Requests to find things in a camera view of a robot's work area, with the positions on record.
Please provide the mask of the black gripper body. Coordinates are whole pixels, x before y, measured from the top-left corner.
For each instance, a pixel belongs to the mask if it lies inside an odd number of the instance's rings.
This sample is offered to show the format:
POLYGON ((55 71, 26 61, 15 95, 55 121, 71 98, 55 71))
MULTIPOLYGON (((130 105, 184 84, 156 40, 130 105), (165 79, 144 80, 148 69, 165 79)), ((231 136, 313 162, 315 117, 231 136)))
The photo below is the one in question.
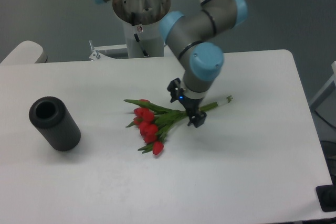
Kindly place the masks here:
POLYGON ((202 116, 203 112, 200 111, 199 107, 203 98, 191 99, 184 94, 178 96, 178 101, 184 107, 187 116, 202 116))

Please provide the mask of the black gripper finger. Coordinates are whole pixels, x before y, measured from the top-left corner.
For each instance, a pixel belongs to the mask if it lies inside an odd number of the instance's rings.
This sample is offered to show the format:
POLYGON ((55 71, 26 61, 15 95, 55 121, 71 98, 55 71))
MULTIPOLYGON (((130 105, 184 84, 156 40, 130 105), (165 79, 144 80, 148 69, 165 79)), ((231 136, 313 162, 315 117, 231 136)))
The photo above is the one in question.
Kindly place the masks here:
POLYGON ((195 128, 204 124, 207 114, 204 111, 195 111, 188 114, 189 122, 187 126, 193 125, 195 128))
POLYGON ((170 102, 178 100, 181 95, 181 80, 180 78, 175 78, 167 86, 167 91, 170 93, 170 102))

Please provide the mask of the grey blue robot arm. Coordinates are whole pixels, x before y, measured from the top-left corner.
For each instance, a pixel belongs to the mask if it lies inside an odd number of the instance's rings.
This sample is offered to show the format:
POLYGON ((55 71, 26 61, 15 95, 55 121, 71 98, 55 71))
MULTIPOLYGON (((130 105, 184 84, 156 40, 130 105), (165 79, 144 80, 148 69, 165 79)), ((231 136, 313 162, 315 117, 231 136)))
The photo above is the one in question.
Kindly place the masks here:
POLYGON ((247 18, 245 0, 199 0, 200 12, 190 17, 170 11, 171 0, 94 1, 112 3, 129 58, 160 57, 170 48, 185 71, 168 85, 171 101, 185 108, 192 125, 201 126, 206 113, 200 103, 224 64, 222 50, 209 40, 247 18))

